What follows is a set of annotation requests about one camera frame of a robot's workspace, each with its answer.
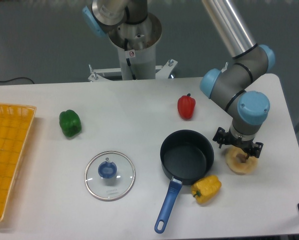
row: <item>blue knob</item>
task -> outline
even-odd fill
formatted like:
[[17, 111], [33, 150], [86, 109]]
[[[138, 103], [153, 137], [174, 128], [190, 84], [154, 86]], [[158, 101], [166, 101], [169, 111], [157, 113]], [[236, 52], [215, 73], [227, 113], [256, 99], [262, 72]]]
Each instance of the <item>blue knob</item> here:
[[82, 10], [83, 17], [89, 28], [92, 32], [98, 37], [105, 37], [106, 33], [101, 29], [98, 22], [93, 17], [92, 13], [90, 12], [89, 8], [85, 6]]
[[259, 45], [260, 48], [262, 48], [266, 55], [267, 55], [267, 59], [268, 59], [268, 67], [267, 67], [267, 71], [268, 72], [274, 65], [275, 65], [275, 53], [273, 52], [272, 49], [270, 49], [268, 46], [266, 45]]
[[248, 91], [238, 100], [238, 114], [250, 125], [261, 125], [267, 118], [269, 110], [269, 99], [258, 91]]
[[220, 70], [214, 68], [209, 70], [200, 81], [199, 88], [209, 99], [211, 98], [213, 87], [220, 73]]
[[117, 170], [114, 162], [103, 161], [98, 167], [98, 174], [104, 179], [110, 179], [115, 176]]

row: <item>green bell pepper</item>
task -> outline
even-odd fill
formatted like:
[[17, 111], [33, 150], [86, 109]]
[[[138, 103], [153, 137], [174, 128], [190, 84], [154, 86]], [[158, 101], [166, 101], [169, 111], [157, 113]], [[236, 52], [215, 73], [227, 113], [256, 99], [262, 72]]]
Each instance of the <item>green bell pepper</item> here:
[[62, 111], [59, 115], [59, 126], [63, 134], [70, 138], [78, 134], [82, 130], [82, 124], [79, 115], [69, 109]]

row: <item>red bell pepper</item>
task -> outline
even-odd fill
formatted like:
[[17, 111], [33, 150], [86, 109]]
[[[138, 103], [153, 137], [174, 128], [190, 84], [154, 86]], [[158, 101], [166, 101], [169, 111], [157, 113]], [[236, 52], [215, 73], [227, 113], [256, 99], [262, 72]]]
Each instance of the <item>red bell pepper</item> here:
[[177, 109], [181, 118], [190, 120], [194, 113], [195, 99], [191, 97], [191, 94], [184, 95], [178, 99]]

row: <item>pepper stem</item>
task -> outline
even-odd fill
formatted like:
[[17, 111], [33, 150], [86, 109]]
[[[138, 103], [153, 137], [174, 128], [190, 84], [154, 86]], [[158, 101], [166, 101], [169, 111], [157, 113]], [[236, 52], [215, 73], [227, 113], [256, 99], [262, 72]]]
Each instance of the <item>pepper stem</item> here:
[[193, 195], [193, 197], [195, 198], [195, 196], [202, 196], [201, 192], [199, 190], [196, 191], [196, 193]]

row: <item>bagel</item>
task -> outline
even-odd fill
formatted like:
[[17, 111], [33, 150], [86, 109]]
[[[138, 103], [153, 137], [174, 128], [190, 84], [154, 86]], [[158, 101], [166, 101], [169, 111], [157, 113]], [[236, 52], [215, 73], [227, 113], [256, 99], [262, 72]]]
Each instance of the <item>bagel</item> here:
[[230, 147], [225, 154], [228, 167], [236, 174], [244, 175], [252, 173], [258, 166], [259, 160], [254, 156], [246, 159], [246, 155], [239, 147]]

